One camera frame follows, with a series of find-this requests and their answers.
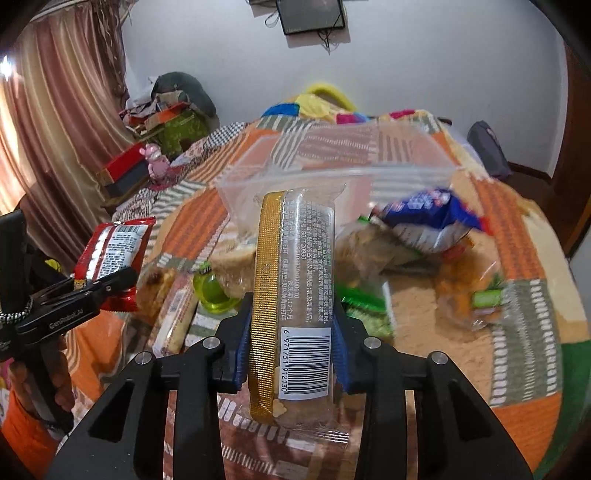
white wall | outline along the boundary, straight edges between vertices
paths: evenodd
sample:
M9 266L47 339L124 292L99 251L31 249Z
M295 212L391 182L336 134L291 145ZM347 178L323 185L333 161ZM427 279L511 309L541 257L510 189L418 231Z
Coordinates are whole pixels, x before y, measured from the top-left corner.
M583 242L570 261L574 282L577 284L585 315L591 325L591 230L587 232Z
M315 33L285 37L281 24L265 26L269 10L244 0L139 0L123 28L129 88L133 95L149 75L185 71L225 124L329 82L368 114L425 108L463 134L484 119L509 161L553 172L566 111L564 47L529 0L345 6L348 30L335 34L342 43L328 55Z

dark backpack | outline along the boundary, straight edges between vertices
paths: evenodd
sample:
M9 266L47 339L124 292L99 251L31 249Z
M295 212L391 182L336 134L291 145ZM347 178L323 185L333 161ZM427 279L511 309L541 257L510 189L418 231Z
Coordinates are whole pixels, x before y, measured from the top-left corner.
M495 133L484 120L470 127L468 143L474 147L491 177L504 181L512 175Z

metal screw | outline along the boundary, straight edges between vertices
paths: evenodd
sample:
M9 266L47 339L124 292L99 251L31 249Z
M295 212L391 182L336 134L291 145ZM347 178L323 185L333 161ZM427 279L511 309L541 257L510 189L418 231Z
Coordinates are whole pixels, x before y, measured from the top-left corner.
M367 348L371 348L373 350L374 348L379 348L382 345L382 341L379 338L376 338L376 337L367 337L363 341L363 344Z
M134 360L138 365L149 364L152 361L152 354L150 352L140 352L135 356Z
M449 360L449 357L443 352L433 352L431 354L431 360L433 360L437 365L445 365Z
M211 350L212 348L219 346L219 344L220 344L220 339L217 337L207 337L203 341L203 346L205 348L207 348L208 350Z

blue snack bag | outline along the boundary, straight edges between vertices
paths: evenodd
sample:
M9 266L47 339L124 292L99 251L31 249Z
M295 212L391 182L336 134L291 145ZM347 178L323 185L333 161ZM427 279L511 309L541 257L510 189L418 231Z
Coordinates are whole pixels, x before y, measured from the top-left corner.
M389 226L405 245L426 254L448 250L472 228L490 234L486 219L445 189L425 190L407 200L375 206L371 216Z
M389 203L385 207L374 207L372 215L393 228L401 223L425 225L443 229L455 222L476 228L482 232L487 229L481 220L464 207L462 201L450 190L426 190L408 200Z

gold foil strip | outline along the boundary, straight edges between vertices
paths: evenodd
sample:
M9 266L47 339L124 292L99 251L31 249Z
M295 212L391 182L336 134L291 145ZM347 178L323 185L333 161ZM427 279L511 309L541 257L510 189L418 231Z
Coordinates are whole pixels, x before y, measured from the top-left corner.
M265 195L256 245L248 389L251 393L252 418L266 424L275 423L273 380L277 358L279 247L284 194L276 192Z

